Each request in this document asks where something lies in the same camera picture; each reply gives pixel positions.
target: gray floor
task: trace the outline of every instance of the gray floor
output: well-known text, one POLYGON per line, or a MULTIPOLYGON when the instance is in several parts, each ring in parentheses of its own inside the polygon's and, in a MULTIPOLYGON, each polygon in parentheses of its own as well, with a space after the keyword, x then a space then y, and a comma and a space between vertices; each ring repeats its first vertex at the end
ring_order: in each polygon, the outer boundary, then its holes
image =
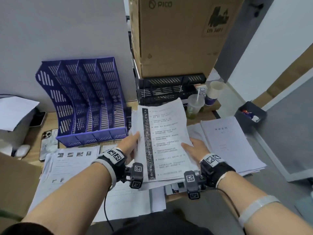
MULTIPOLYGON (((222 118, 234 115, 237 108, 244 103, 229 85, 223 90, 219 101, 222 107, 217 112, 222 118)), ((299 214, 294 204, 297 199, 309 195, 311 191, 309 183, 305 180, 294 183, 286 182, 256 139, 253 136, 247 136, 247 139, 257 156, 268 165, 264 170, 248 176, 247 180, 268 194, 276 196, 286 207, 299 214)), ((216 191, 202 193, 201 199, 197 201, 183 198, 169 202, 166 206, 168 211, 175 208, 182 209, 187 220, 201 227, 209 228, 215 235, 243 234, 237 221, 216 191)), ((113 221, 114 228, 121 227, 124 221, 113 221)), ((107 222, 102 222, 91 226, 87 234, 110 234, 110 230, 107 222)))

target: desk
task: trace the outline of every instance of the desk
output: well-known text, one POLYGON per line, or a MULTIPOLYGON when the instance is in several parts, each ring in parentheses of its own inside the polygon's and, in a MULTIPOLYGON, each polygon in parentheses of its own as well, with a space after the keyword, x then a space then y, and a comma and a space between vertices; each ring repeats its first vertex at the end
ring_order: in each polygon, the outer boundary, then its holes
MULTIPOLYGON (((137 101, 127 102, 127 106, 131 106, 133 110, 137 110, 138 102, 137 101)), ((220 107, 219 102, 217 102, 217 104, 214 104, 213 106, 205 107, 204 111, 200 112, 195 119, 193 119, 193 120, 187 119, 187 125, 199 123, 201 120, 216 119, 212 110, 216 110, 219 107, 220 107)), ((39 161, 41 135, 43 132, 48 131, 48 130, 52 130, 55 128, 58 128, 58 118, 57 118, 56 112, 48 113, 46 121, 41 128, 30 128, 29 132, 25 138, 24 144, 29 144, 31 147, 30 147, 30 150, 29 150, 28 154, 26 155, 26 157, 24 157, 22 160, 26 161, 30 164, 33 164, 35 166, 43 167, 44 163, 39 161)), ((119 140, 108 141, 108 142, 103 142, 100 144, 90 144, 89 146, 111 145, 111 144, 116 144, 118 142, 119 142, 119 140)), ((60 143, 60 148, 65 148, 65 146, 60 143)), ((177 199, 182 198, 184 196, 187 196, 186 192, 166 196, 166 201, 169 202, 169 201, 177 200, 177 199)))

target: smartphone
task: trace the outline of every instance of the smartphone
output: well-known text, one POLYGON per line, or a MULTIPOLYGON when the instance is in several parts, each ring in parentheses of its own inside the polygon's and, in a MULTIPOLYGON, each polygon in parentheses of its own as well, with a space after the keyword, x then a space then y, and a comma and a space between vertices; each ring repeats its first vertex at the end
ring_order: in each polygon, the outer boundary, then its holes
POLYGON ((41 136, 41 146, 39 153, 39 161, 44 161, 48 153, 53 153, 59 148, 59 142, 56 139, 58 135, 58 129, 49 130, 43 132, 41 136))

